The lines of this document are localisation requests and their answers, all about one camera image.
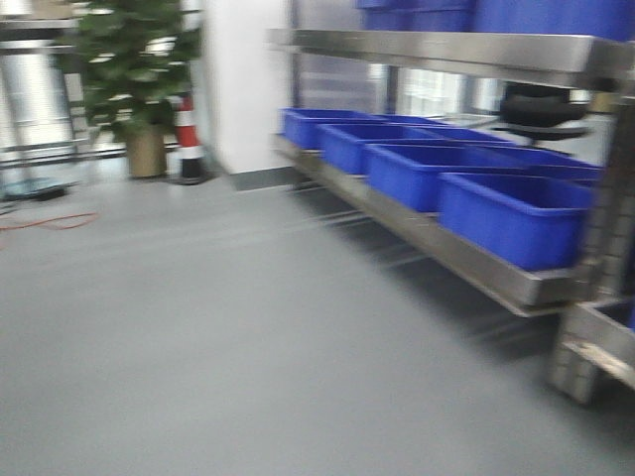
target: blue plastic bin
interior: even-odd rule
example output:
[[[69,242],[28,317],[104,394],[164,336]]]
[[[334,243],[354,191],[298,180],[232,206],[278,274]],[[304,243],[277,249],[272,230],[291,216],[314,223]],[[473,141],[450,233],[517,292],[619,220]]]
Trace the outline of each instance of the blue plastic bin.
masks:
[[[527,167],[528,175],[578,182],[589,186],[596,184],[602,177],[602,168],[577,161],[557,152],[542,149],[523,149],[508,147],[486,147],[494,154],[518,160]]]
[[[440,223],[527,271],[572,266],[592,192],[551,178],[443,177]]]
[[[524,147],[499,147],[498,145],[483,146],[485,149],[491,150],[496,154],[502,154],[513,159],[527,163],[531,167],[539,166],[562,166],[573,168],[591,169],[597,173],[599,177],[601,168],[588,164],[583,161],[572,159],[571,157],[560,154],[555,151],[547,151],[545,149],[530,149]]]
[[[475,131],[473,129],[464,129],[462,127],[436,127],[436,126],[422,126],[422,129],[439,134],[447,139],[453,141],[459,141],[463,144],[501,144],[506,146],[517,146],[516,143],[508,141],[507,139],[501,139],[500,137],[492,136],[484,132]]]
[[[467,32],[473,13],[474,0],[418,0],[410,28],[415,32]]]
[[[368,184],[417,211],[439,207],[440,175],[520,172],[517,161],[476,148],[368,146]]]
[[[491,33],[555,34],[561,3],[568,0],[479,0],[473,30]]]
[[[410,29],[410,8],[414,0],[357,0],[356,8],[362,10],[364,30]]]
[[[363,112],[338,109],[283,109],[284,133],[303,149],[319,149],[321,124],[381,124],[383,119]]]
[[[474,12],[475,32],[511,33],[517,6],[510,0],[478,0]]]
[[[321,126],[322,158],[348,174],[366,175],[368,144],[422,144],[442,141],[439,136],[424,130],[396,124],[386,125],[330,125]]]
[[[428,119],[427,117],[418,116],[401,116],[397,114],[379,114],[380,119],[391,124],[404,124],[404,125],[417,125],[417,126],[432,126],[432,127],[454,127],[452,124],[446,122],[436,121],[434,119]]]
[[[635,33],[633,0],[479,0],[475,32],[592,35],[626,42]]]
[[[557,33],[593,35],[627,42],[633,38],[633,0],[561,0]]]

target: red and white striped cone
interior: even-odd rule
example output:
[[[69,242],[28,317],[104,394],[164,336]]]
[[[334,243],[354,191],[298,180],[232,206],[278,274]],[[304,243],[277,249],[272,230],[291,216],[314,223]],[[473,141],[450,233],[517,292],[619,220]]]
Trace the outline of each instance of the red and white striped cone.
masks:
[[[177,182],[183,185],[203,183],[208,179],[208,175],[203,164],[203,148],[196,135],[193,101],[189,94],[181,101],[176,125],[181,155],[181,173]]]

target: shelf rack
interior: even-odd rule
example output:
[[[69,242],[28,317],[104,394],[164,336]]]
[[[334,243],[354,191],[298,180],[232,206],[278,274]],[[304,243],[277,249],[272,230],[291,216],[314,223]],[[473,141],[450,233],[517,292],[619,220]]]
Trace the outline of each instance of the shelf rack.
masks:
[[[617,121],[603,179],[596,191],[582,257],[571,270],[527,273],[443,230],[435,217],[416,213],[370,189],[360,177],[324,164],[276,136],[275,149],[302,174],[322,184],[513,313],[565,311],[550,382],[588,403],[600,377],[611,375],[635,389],[635,333],[610,309],[622,299],[635,242],[635,50],[587,36],[484,33],[271,30],[274,48],[444,72],[619,92]],[[394,87],[396,81],[390,80]]]
[[[628,44],[569,35],[271,30],[269,41],[291,53],[608,92],[634,58]]]
[[[430,254],[516,315],[555,314],[575,296],[570,270],[525,272],[445,230],[434,214],[410,210],[370,188],[362,177],[325,164],[319,151],[299,149],[281,136],[274,138],[274,149],[298,171]]]
[[[61,35],[76,34],[77,20],[10,20],[0,21],[0,59],[10,55],[72,55],[71,46],[54,45],[52,40]],[[8,83],[8,75],[4,67],[0,67],[0,78]],[[23,137],[21,127],[12,120],[13,133],[16,146],[5,148],[3,152],[17,152],[22,165],[24,184],[26,187],[39,187],[40,180],[34,179],[31,172],[31,159],[29,152],[36,150],[54,150],[60,147],[70,147],[73,149],[74,157],[89,157],[90,155],[90,134],[88,123],[85,118],[83,106],[83,90],[79,68],[74,72],[64,74],[64,92],[66,96],[68,115],[70,118],[71,140],[52,144],[29,145]],[[16,105],[10,100],[9,107],[12,118],[17,117]]]

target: black chair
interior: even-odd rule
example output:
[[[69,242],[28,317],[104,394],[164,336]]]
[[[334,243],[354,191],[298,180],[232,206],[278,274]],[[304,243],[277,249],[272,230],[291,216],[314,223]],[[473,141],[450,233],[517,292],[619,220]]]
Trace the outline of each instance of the black chair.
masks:
[[[500,104],[504,130],[529,139],[530,147],[540,141],[561,141],[582,137],[586,127],[557,127],[582,119],[586,104],[572,103],[571,92],[557,87],[509,83]]]

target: green leaves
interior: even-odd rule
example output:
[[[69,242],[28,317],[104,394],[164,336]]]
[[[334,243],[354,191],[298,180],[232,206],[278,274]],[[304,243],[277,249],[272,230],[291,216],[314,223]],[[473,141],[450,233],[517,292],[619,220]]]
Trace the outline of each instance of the green leaves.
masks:
[[[188,62],[200,54],[200,31],[182,31],[179,0],[92,0],[77,35],[58,39],[76,57],[60,57],[65,71],[80,70],[91,123],[118,139],[149,124],[174,127],[168,98],[190,83]],[[172,38],[171,48],[156,48]]]

